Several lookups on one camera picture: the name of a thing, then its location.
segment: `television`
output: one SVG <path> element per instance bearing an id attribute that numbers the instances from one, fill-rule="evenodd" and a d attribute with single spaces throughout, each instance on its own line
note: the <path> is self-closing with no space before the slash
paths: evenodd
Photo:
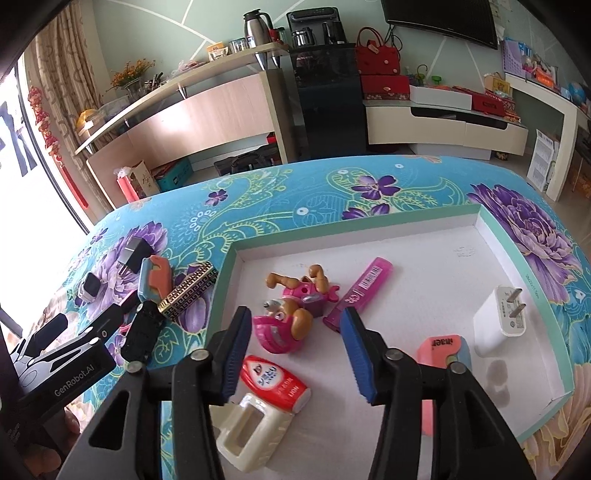
<path id="1" fill-rule="evenodd" d="M 498 48 L 489 0 L 382 0 L 390 25 L 430 30 Z"/>

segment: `bed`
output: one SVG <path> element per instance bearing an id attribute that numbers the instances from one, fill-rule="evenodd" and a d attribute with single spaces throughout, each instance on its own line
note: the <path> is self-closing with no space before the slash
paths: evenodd
<path id="1" fill-rule="evenodd" d="M 131 236 L 146 239 L 167 257 L 178 284 L 191 263 L 220 267 L 239 239 L 329 222 L 416 209 L 481 203 L 524 254 L 549 299 L 574 369 L 575 390 L 561 410 L 523 444 L 540 479 L 558 473 L 591 421 L 591 271 L 582 250 L 551 207 L 509 170 L 453 157 L 382 155 L 333 158 L 255 170 L 191 185 L 117 209 L 96 225 L 71 260 L 62 287 L 36 327 L 63 312 L 65 342 L 104 308 L 137 287 L 138 276 L 117 275 L 116 259 Z M 76 296 L 87 272 L 102 281 L 97 299 Z M 150 368 L 175 364 L 203 346 L 211 293 L 162 331 Z M 117 367 L 72 409 L 84 424 L 124 373 L 123 336 L 108 343 Z M 170 405 L 163 408 L 163 475 L 174 478 Z"/>

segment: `toy figure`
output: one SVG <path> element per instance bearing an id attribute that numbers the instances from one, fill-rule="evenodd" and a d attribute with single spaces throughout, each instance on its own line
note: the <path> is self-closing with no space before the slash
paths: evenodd
<path id="1" fill-rule="evenodd" d="M 308 310 L 313 318 L 322 317 L 325 302 L 339 301 L 336 294 L 339 286 L 330 286 L 329 279 L 324 275 L 324 270 L 320 265 L 312 265 L 308 269 L 308 275 L 310 278 L 304 276 L 298 280 L 270 273 L 267 277 L 267 287 L 275 288 L 277 284 L 283 285 L 285 289 L 281 298 L 294 300 L 300 308 Z"/>
<path id="2" fill-rule="evenodd" d="M 312 328 L 312 320 L 322 316 L 324 304 L 339 300 L 339 286 L 330 286 L 320 265 L 312 265 L 309 276 L 315 281 L 306 276 L 298 280 L 276 273 L 267 277 L 267 287 L 285 287 L 281 299 L 265 302 L 265 315 L 252 319 L 255 335 L 268 352 L 289 353 L 298 349 Z"/>

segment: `white power adapter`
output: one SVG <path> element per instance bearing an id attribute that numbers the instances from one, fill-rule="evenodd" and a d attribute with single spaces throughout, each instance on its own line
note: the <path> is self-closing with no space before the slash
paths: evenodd
<path id="1" fill-rule="evenodd" d="M 474 350 L 481 357 L 494 356 L 508 338 L 525 333 L 525 303 L 521 288 L 499 286 L 474 315 Z"/>

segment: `red decoration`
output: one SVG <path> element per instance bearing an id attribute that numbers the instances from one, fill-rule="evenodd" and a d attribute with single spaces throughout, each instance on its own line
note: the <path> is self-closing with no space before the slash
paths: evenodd
<path id="1" fill-rule="evenodd" d="M 51 120 L 49 113 L 43 110 L 43 107 L 41 106 L 41 101 L 43 99 L 41 90 L 37 87 L 32 87 L 31 90 L 29 90 L 27 99 L 29 100 L 31 107 L 33 107 L 33 112 L 35 113 L 35 125 L 45 140 L 45 150 L 53 158 L 57 168 L 60 170 L 62 178 L 66 182 L 66 185 L 68 185 L 68 188 L 74 195 L 74 198 L 78 204 L 84 210 L 86 210 L 88 208 L 88 202 L 74 183 L 74 180 L 67 171 L 66 166 L 63 164 L 63 159 L 60 155 L 60 141 L 49 130 L 49 124 Z"/>

